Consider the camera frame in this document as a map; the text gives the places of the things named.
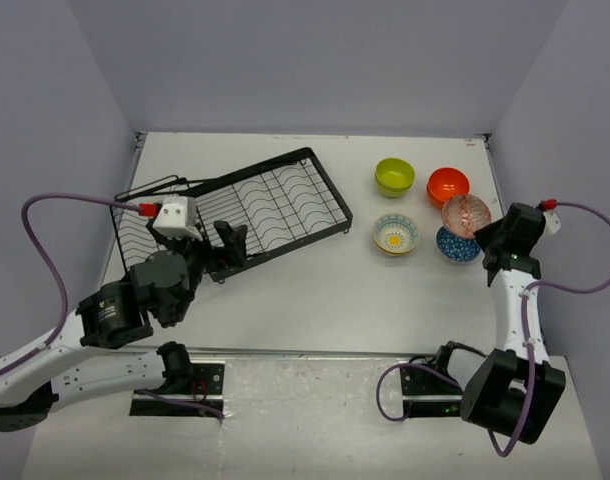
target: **bowl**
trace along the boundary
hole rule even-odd
[[[438,208],[454,195],[462,193],[469,193],[469,180],[460,170],[444,167],[430,175],[427,182],[427,196]]]
[[[383,185],[381,185],[380,183],[378,183],[378,179],[376,179],[376,186],[378,187],[379,192],[381,192],[381,195],[388,197],[388,198],[398,198],[398,197],[402,197],[403,195],[405,195],[407,193],[407,190],[390,190],[389,188],[384,187]]]
[[[473,239],[474,232],[492,222],[492,214],[480,198],[465,194],[454,195],[441,210],[443,225],[453,234]]]
[[[434,197],[434,195],[432,195],[432,192],[429,191],[429,187],[427,188],[427,198],[429,199],[429,202],[434,205],[436,208],[438,208],[439,210],[441,208],[443,208],[443,202],[441,202],[440,200],[436,199]]]
[[[421,237],[414,221],[400,213],[383,215],[374,224],[374,243],[390,255],[404,255],[416,248]]]
[[[416,172],[405,160],[386,158],[376,165],[376,183],[390,192],[402,192],[414,183]]]
[[[441,253],[454,263],[471,262],[481,253],[481,247],[476,240],[461,238],[445,227],[439,228],[436,233],[436,245]]]

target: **white bowl with yellow pattern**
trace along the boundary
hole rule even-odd
[[[389,213],[376,220],[372,238],[378,248],[390,255],[411,252],[421,239],[413,220],[400,213]]]

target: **red connector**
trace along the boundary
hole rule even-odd
[[[547,212],[548,210],[554,210],[558,206],[558,200],[550,198],[549,200],[543,200],[538,204],[538,209]]]
[[[141,217],[156,218],[156,215],[158,215],[160,210],[160,205],[156,203],[139,203],[138,208],[138,214]]]

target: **table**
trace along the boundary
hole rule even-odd
[[[541,438],[507,459],[485,430],[459,418],[383,419],[374,387],[395,360],[229,357],[222,427],[215,419],[129,417],[129,393],[76,404],[38,427],[23,478],[601,478],[563,358],[553,364],[567,387]],[[400,395],[391,375],[383,388],[390,414],[400,414]]]
[[[454,166],[471,191],[501,208],[482,139],[150,133],[133,186],[170,174],[211,178],[309,146],[354,214],[339,234],[227,279],[206,277],[185,321],[140,345],[169,340],[190,348],[327,352],[435,352],[448,340],[489,350],[495,341],[492,301],[480,259],[448,263],[434,237],[441,220],[425,194],[432,171]],[[385,157],[407,159],[417,177],[401,199],[376,190],[374,168]],[[403,258],[384,255],[371,229],[381,215],[412,217],[419,247]],[[118,250],[105,282],[122,276]]]

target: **lavender wall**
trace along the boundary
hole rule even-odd
[[[68,0],[140,130],[472,135],[565,0]]]
[[[610,215],[610,0],[572,0],[492,137],[505,202],[557,197]],[[610,274],[610,231],[561,208],[539,248],[544,276],[590,286]],[[543,292],[551,350],[567,355],[603,475],[610,478],[610,290]]]
[[[0,1],[0,355],[54,325],[58,293],[26,238],[23,200],[125,186],[133,135],[67,5]],[[72,300],[96,287],[112,238],[100,207],[36,206]],[[20,478],[32,431],[0,434],[0,479]]]

